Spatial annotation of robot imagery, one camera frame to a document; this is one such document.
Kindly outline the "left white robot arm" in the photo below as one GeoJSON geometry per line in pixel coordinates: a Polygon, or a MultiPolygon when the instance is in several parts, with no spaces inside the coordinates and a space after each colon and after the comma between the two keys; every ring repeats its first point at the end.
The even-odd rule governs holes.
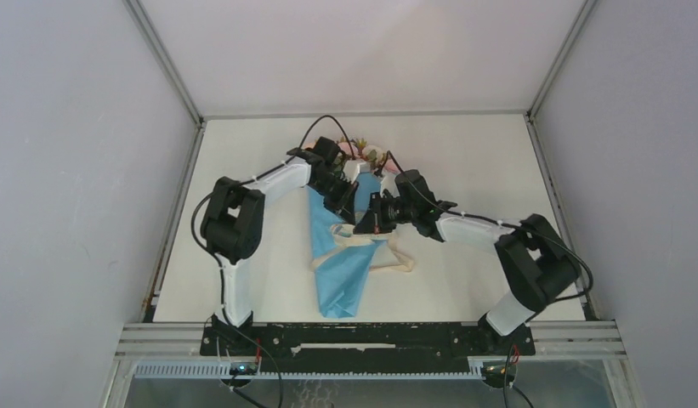
{"type": "Polygon", "coordinates": [[[267,207],[286,194],[309,187],[323,199],[330,213],[355,222],[358,176],[366,164],[347,158],[338,143],[321,137],[309,148],[293,148],[286,160],[249,180],[219,178],[200,201],[191,224],[196,243],[218,264],[220,297],[215,317],[226,327],[220,341],[231,353],[244,354],[254,333],[244,326],[253,317],[249,298],[250,257],[257,251],[267,207]]]}

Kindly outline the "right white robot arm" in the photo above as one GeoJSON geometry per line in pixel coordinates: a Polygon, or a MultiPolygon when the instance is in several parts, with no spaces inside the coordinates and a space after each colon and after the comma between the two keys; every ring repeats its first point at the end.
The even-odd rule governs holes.
{"type": "Polygon", "coordinates": [[[354,227],[357,235],[388,234],[399,224],[438,242],[470,245],[497,255],[508,292],[480,318],[480,345],[500,354],[513,332],[549,305],[565,300],[564,291],[582,272],[582,263],[546,218],[532,214],[516,223],[459,212],[456,203],[436,199],[417,170],[398,174],[397,193],[371,194],[354,227]]]}

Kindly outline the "blue wrapping paper sheet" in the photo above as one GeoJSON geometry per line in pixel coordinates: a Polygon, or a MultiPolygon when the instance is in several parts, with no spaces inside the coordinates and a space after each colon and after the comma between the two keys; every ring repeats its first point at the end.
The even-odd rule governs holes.
{"type": "Polygon", "coordinates": [[[309,232],[318,309],[329,319],[354,317],[360,306],[373,257],[382,241],[366,245],[340,246],[333,227],[344,221],[326,210],[323,198],[308,189],[309,232]]]}

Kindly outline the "fake pink flower bouquet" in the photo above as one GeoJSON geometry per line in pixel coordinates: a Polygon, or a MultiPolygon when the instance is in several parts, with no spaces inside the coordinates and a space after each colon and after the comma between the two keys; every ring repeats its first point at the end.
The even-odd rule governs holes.
{"type": "Polygon", "coordinates": [[[343,151],[344,162],[348,159],[365,162],[373,173],[398,173],[398,167],[388,152],[365,139],[339,139],[338,146],[343,151]]]}

